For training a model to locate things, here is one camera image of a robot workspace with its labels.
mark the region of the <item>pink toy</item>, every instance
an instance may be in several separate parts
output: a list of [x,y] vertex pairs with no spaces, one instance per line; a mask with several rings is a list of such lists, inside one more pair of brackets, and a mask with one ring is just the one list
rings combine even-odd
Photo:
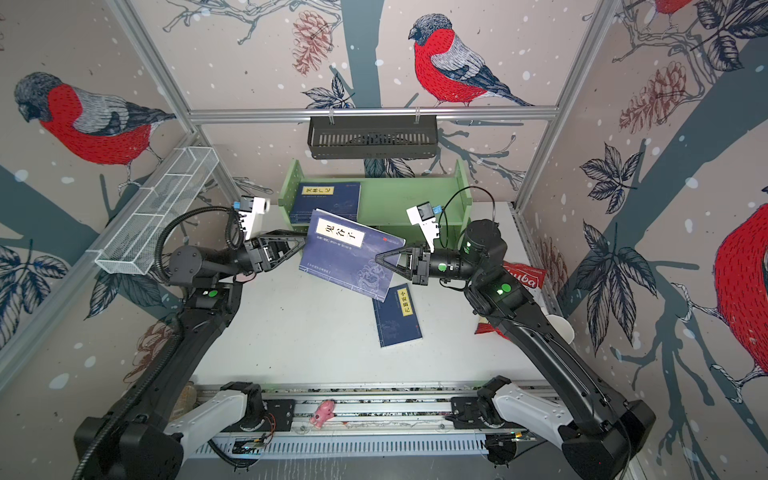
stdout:
[[335,406],[336,404],[333,400],[326,400],[321,403],[320,406],[317,407],[315,415],[310,419],[310,423],[318,429],[322,428],[323,423],[335,417],[333,414],[333,407]]

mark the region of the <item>aluminum frame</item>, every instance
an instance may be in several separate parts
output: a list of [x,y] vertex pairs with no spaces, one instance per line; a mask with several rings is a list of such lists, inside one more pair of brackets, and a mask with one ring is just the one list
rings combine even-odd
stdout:
[[[177,115],[187,135],[179,143],[180,146],[200,145],[210,147],[210,142],[205,138],[200,126],[208,123],[264,123],[264,122],[300,122],[309,121],[312,114],[328,115],[328,110],[261,110],[261,111],[190,111],[184,96],[176,85],[172,75],[167,69],[159,51],[155,48],[141,19],[131,4],[130,0],[105,0],[111,8],[114,16],[122,26],[125,34],[131,40],[140,59],[143,61],[152,78],[161,87],[165,98],[168,100],[171,110]],[[361,115],[361,114],[437,114],[441,120],[546,120],[548,126],[539,149],[528,170],[529,175],[523,181],[515,211],[522,212],[528,204],[531,193],[535,188],[538,178],[546,164],[546,159],[551,154],[554,143],[561,133],[565,121],[573,108],[576,97],[589,72],[602,41],[611,26],[611,19],[616,12],[619,0],[600,0],[595,9],[594,17],[587,30],[587,34],[581,44],[571,73],[558,100],[558,106],[550,107],[466,107],[466,108],[381,108],[381,109],[342,109],[334,111],[334,115]],[[149,182],[157,179],[165,173],[165,169],[159,167],[150,177]],[[240,194],[237,186],[223,163],[214,171],[214,178],[227,201],[234,202]],[[114,221],[102,232],[99,238],[89,250],[102,248],[119,229],[120,226],[135,210],[140,196],[136,195],[126,207],[115,217]],[[533,257],[535,249],[528,251]],[[88,251],[72,266],[64,282],[53,292],[40,306],[35,314],[35,321],[31,322],[22,333],[19,333],[5,348],[0,351],[0,392],[12,381],[16,374],[26,364],[31,356],[39,349],[55,327],[61,322],[65,314],[70,310],[74,293],[82,282],[90,275],[94,275],[97,266],[93,260],[96,253]]]
[[[176,148],[189,147],[196,143],[197,134],[184,135]],[[160,164],[147,179],[147,185],[155,185],[174,162]],[[95,263],[100,251],[106,247],[112,237],[120,230],[126,220],[138,208],[148,190],[139,190],[123,207],[115,218],[104,228],[91,246],[83,252],[77,262],[69,269],[64,281],[43,300],[35,310],[35,317],[7,345],[0,349],[0,393],[21,372],[27,362],[40,349],[61,321],[69,314],[73,305],[82,294],[83,283],[94,278],[101,268]]]
[[598,56],[600,46],[603,45],[603,40],[611,27],[620,3],[621,0],[599,0],[595,6],[592,22],[584,35],[584,40],[576,54],[573,67],[571,67],[571,73],[568,75],[558,99],[559,115],[547,125],[536,154],[531,161],[531,166],[520,186],[517,200],[515,200],[515,209],[518,212],[522,212],[531,200],[536,183],[541,177],[541,172],[544,171],[547,159],[552,155],[558,137],[560,137],[578,94],[587,80],[587,75],[589,75],[592,64]]
[[[343,108],[333,109],[333,117],[364,117],[386,115],[437,115],[438,120],[518,121],[546,120],[558,117],[558,108],[544,107],[408,107],[408,108]],[[330,109],[259,109],[259,110],[192,110],[190,120],[195,125],[301,123],[311,117],[329,117]]]

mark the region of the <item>book cover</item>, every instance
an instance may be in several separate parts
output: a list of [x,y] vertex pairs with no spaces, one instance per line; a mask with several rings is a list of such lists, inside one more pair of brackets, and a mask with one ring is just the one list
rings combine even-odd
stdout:
[[289,214],[290,223],[309,223],[315,209],[355,222],[359,204],[360,182],[301,183]]
[[[383,302],[395,273],[377,264],[376,255],[405,244],[400,237],[315,210],[299,269]],[[394,265],[397,257],[388,261]]]
[[422,338],[407,283],[390,288],[383,303],[373,300],[373,312],[382,348]]

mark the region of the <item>white cup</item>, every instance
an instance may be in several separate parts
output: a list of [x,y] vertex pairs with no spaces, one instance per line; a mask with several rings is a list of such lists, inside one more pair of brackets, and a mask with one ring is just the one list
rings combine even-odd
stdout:
[[576,332],[574,331],[574,327],[571,326],[566,319],[559,315],[547,315],[547,321],[558,331],[568,345],[574,341]]

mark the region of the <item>wire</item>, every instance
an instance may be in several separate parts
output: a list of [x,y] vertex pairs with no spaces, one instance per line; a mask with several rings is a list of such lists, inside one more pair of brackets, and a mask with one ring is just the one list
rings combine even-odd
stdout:
[[536,445],[532,445],[531,447],[529,447],[529,448],[527,448],[527,449],[523,450],[522,452],[520,452],[518,455],[515,455],[515,457],[512,459],[512,461],[515,461],[515,460],[517,460],[518,458],[520,458],[520,457],[522,457],[523,455],[525,455],[527,452],[530,452],[531,450],[533,450],[533,449],[535,449],[536,447],[538,447],[538,446],[541,446],[541,445],[543,445],[543,444],[545,444],[545,443],[549,443],[549,442],[547,442],[546,440],[541,440],[541,441],[540,441],[539,443],[537,443]]
[[[165,240],[170,235],[170,232],[176,228],[181,222],[185,221],[187,218],[194,217],[195,215],[204,214],[206,212],[227,212],[230,216],[227,219],[227,228],[224,231],[224,239],[227,242],[227,246],[230,248],[230,250],[237,250],[243,245],[245,236],[242,233],[242,225],[240,225],[240,215],[237,213],[237,210],[235,210],[232,207],[219,207],[219,206],[211,206],[211,207],[201,207],[196,208],[194,210],[190,210],[186,212],[185,214],[181,214],[178,217],[174,218],[170,221],[170,223],[163,229],[163,231],[160,233],[160,236],[157,238],[157,243],[154,247],[154,269],[157,272],[157,276],[160,277],[160,279],[163,281],[163,283],[168,283],[170,280],[170,277],[167,273],[165,273],[165,268],[163,267],[163,247],[165,246]],[[232,226],[237,225],[237,242],[235,243],[232,240]]]
[[243,282],[238,282],[238,283],[245,284],[245,283],[253,281],[254,278],[256,278],[256,272],[253,272],[253,276],[251,278],[249,278],[248,280],[245,280]]
[[[440,223],[442,222],[443,216],[445,216],[445,232],[446,232],[446,236],[447,236],[447,232],[448,232],[448,215],[445,214],[445,211],[448,209],[448,205],[451,204],[451,201],[456,197],[456,195],[460,194],[461,192],[463,192],[464,190],[467,190],[469,188],[477,188],[478,190],[482,190],[482,191],[484,191],[484,192],[486,192],[488,194],[488,196],[491,198],[491,202],[493,202],[493,214],[491,215],[491,220],[494,221],[494,222],[496,221],[496,199],[493,197],[493,195],[491,195],[491,192],[487,191],[483,187],[477,187],[475,185],[470,185],[468,187],[464,187],[464,188],[459,189],[458,191],[456,191],[456,193],[453,194],[453,196],[448,200],[448,203],[443,206],[442,212],[440,212],[440,218],[438,218],[437,224],[439,226]],[[445,248],[445,244],[443,243],[442,239],[443,239],[443,236],[441,235],[440,236],[440,246]]]
[[[264,445],[261,447],[261,449],[265,449],[270,443],[272,443],[272,439],[275,436],[275,431],[277,430],[277,419],[275,419],[275,416],[271,413],[267,413],[267,416],[265,417],[266,420],[270,423],[270,434],[266,436]],[[229,465],[233,466],[235,470],[238,468],[245,468],[246,470],[252,466],[254,463],[258,462],[260,459],[244,459],[244,458],[232,458],[229,455],[224,452],[224,450],[220,449],[218,445],[214,442],[213,439],[208,440],[208,446],[210,446],[210,449],[214,451],[216,455],[218,455],[219,458],[224,460]]]
[[451,289],[451,290],[456,290],[457,292],[464,292],[464,291],[466,291],[466,290],[467,290],[467,286],[466,286],[466,283],[465,283],[465,285],[464,285],[464,288],[456,288],[456,287],[454,287],[454,286],[448,286],[448,285],[445,285],[445,284],[443,283],[443,280],[445,280],[445,279],[444,279],[444,278],[441,278],[441,279],[439,280],[439,282],[440,282],[440,286],[443,286],[443,287],[445,287],[445,288],[449,288],[449,289]]
[[224,451],[222,449],[220,449],[218,445],[216,445],[216,442],[214,442],[213,439],[208,440],[208,446],[210,447],[211,450],[214,451],[214,453],[219,458],[221,458],[226,463],[228,463],[231,466],[233,466],[235,468],[235,471],[238,468],[245,468],[247,470],[250,466],[252,466],[254,463],[259,461],[258,458],[254,459],[254,460],[251,460],[251,459],[247,459],[246,460],[244,458],[232,458],[229,455],[227,455],[226,453],[224,453]]
[[119,412],[115,413],[110,417],[109,421],[104,425],[104,427],[101,428],[99,433],[96,435],[96,438],[94,438],[93,442],[88,446],[88,448],[85,450],[85,453],[81,457],[80,463],[78,464],[78,467],[74,470],[74,474],[72,475],[72,480],[80,480],[82,478],[83,472],[85,471],[85,467],[88,465],[88,462],[91,460],[91,457],[93,456],[94,452],[96,452],[96,449],[101,446],[101,443],[104,442],[104,439],[106,439],[109,435],[112,434],[112,431],[114,430],[114,427],[120,423],[120,421],[125,417],[125,415],[128,413],[128,410],[133,408],[134,405],[138,402],[138,400],[141,398],[141,396],[144,394],[144,392],[149,388],[149,385],[151,385],[152,382],[157,378],[158,375],[160,375],[160,372],[165,368],[166,364],[170,361],[170,358],[175,354],[176,349],[179,347],[179,344],[181,343],[181,340],[184,338],[184,328],[181,326],[181,322],[178,319],[178,316],[172,316],[171,319],[174,322],[174,325],[176,327],[176,331],[174,332],[174,336],[170,340],[170,345],[168,348],[164,349],[164,354],[160,360],[160,362],[157,363],[157,366],[154,367],[154,369],[151,371],[151,373],[147,376],[147,378],[136,388],[133,395],[128,397],[128,400],[125,401],[122,408]]

